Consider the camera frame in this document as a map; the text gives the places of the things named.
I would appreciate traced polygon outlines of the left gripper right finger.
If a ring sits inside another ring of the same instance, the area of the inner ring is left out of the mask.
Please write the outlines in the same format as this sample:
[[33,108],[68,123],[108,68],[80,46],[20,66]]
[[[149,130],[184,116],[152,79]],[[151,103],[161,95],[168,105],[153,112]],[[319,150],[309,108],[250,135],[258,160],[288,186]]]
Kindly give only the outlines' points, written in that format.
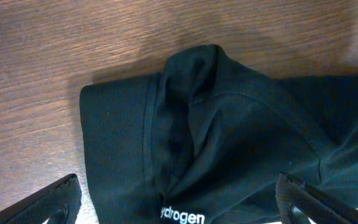
[[283,224],[358,224],[358,210],[289,173],[279,174],[275,198]]

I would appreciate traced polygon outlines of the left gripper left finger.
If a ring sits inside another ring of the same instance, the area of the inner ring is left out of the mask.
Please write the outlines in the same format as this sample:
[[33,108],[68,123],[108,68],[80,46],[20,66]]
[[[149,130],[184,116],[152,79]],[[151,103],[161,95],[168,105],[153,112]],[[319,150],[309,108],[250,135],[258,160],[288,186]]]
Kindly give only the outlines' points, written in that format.
[[76,174],[68,174],[0,211],[0,223],[74,224],[81,207]]

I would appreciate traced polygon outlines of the black t-shirt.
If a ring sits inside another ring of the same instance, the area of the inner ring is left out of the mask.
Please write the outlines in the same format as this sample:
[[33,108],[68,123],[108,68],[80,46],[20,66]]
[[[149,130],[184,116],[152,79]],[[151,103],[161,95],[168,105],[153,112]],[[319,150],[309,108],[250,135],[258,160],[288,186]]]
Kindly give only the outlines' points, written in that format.
[[291,173],[358,208],[358,75],[271,79],[218,45],[162,72],[84,87],[100,223],[265,223]]

